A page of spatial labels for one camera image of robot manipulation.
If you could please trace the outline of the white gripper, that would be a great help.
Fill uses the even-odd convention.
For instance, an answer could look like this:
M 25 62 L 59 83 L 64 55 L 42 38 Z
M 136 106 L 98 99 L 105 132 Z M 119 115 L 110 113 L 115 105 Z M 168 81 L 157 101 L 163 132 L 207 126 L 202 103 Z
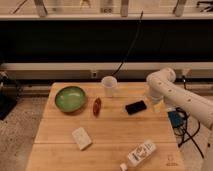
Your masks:
M 149 88 L 147 92 L 148 99 L 153 103 L 156 104 L 154 106 L 154 111 L 156 113 L 160 113 L 165 110 L 165 105 L 163 102 L 160 102 L 163 99 L 163 95 L 159 93 L 158 91 L 154 90 L 153 88 Z M 153 111 L 152 103 L 147 102 L 147 109 L 150 111 Z

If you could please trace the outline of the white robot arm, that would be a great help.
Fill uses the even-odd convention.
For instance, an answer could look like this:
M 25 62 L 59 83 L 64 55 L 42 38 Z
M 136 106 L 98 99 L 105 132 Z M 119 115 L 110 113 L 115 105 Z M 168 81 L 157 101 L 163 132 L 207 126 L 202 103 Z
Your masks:
M 175 79 L 176 73 L 171 68 L 149 74 L 146 82 L 151 99 L 159 102 L 167 98 L 210 130 L 201 171 L 213 171 L 213 101 L 175 85 Z

